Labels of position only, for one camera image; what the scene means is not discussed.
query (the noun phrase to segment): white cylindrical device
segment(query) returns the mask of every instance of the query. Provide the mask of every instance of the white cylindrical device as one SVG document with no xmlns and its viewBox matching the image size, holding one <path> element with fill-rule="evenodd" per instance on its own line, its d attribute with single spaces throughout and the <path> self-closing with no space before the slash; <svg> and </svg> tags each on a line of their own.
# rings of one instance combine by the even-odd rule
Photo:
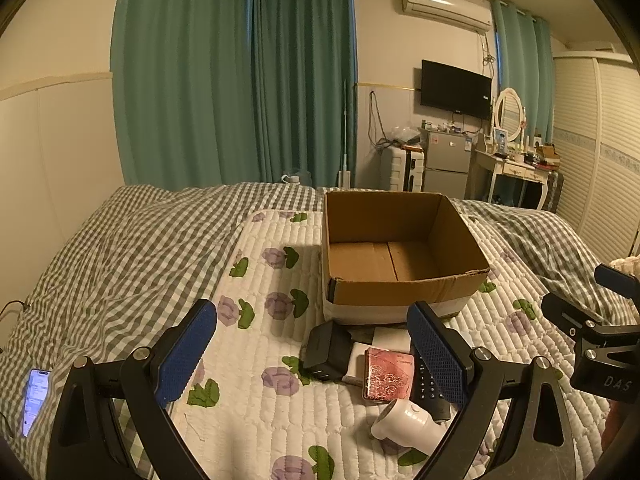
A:
<svg viewBox="0 0 640 480">
<path fill-rule="evenodd" d="M 408 399 L 392 400 L 371 427 L 371 434 L 379 440 L 388 438 L 430 456 L 446 432 L 426 410 Z"/>
</svg>

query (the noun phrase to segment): mini refrigerator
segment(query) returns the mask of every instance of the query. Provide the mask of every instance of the mini refrigerator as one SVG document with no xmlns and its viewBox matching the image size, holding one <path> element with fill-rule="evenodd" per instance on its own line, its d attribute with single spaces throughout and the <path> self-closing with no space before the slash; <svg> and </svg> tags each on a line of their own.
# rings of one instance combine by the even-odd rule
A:
<svg viewBox="0 0 640 480">
<path fill-rule="evenodd" d="M 463 134 L 427 132 L 422 190 L 464 198 L 471 157 L 471 138 Z"/>
</svg>

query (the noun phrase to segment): remote control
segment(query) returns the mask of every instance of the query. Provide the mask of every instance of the remote control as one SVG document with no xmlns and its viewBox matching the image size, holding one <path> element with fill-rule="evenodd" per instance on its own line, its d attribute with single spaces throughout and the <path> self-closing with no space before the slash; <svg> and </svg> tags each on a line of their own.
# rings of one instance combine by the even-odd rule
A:
<svg viewBox="0 0 640 480">
<path fill-rule="evenodd" d="M 429 412 L 434 422 L 445 422 L 451 418 L 451 406 L 442 396 L 437 384 L 431 377 L 426 364 L 412 345 L 411 354 L 414 356 L 414 384 L 411 389 L 411 402 Z"/>
</svg>

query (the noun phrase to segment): mirror frame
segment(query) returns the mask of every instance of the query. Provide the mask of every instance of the mirror frame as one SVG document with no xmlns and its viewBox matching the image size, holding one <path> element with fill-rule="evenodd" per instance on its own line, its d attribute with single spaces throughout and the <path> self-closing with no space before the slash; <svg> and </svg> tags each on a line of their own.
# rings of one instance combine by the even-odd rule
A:
<svg viewBox="0 0 640 480">
<path fill-rule="evenodd" d="M 516 130 L 516 133 L 513 135 L 510 133 L 507 136 L 507 142 L 513 142 L 521 134 L 522 123 L 526 120 L 526 118 L 524 116 L 524 108 L 522 107 L 522 101 L 520 100 L 518 93 L 511 87 L 508 87 L 502 90 L 502 92 L 500 92 L 500 95 L 498 95 L 498 98 L 495 100 L 494 128 L 500 128 L 501 130 L 504 130 L 504 128 L 500 125 L 499 113 L 500 113 L 500 105 L 504 103 L 507 97 L 513 97 L 516 100 L 516 103 L 518 104 L 518 111 L 520 112 L 520 124 L 518 125 L 518 129 Z"/>
</svg>

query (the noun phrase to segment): quilted mattress pad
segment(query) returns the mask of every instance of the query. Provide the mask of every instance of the quilted mattress pad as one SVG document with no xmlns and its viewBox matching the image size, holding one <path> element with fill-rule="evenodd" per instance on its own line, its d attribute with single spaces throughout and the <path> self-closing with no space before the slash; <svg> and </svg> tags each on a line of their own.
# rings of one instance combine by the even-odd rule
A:
<svg viewBox="0 0 640 480">
<path fill-rule="evenodd" d="M 463 215 L 491 267 L 488 280 L 446 324 L 502 360 L 536 355 L 557 369 L 583 478 L 600 456 L 605 399 L 569 385 L 572 342 L 543 318 L 546 289 L 500 233 Z M 172 420 L 210 478 L 410 479 L 426 456 L 378 441 L 370 427 L 384 408 L 356 386 L 311 380 L 299 357 L 323 322 L 322 213 L 262 210 L 245 221 L 212 297 L 218 328 Z M 468 478 L 484 472 L 506 417 L 501 401 Z"/>
</svg>

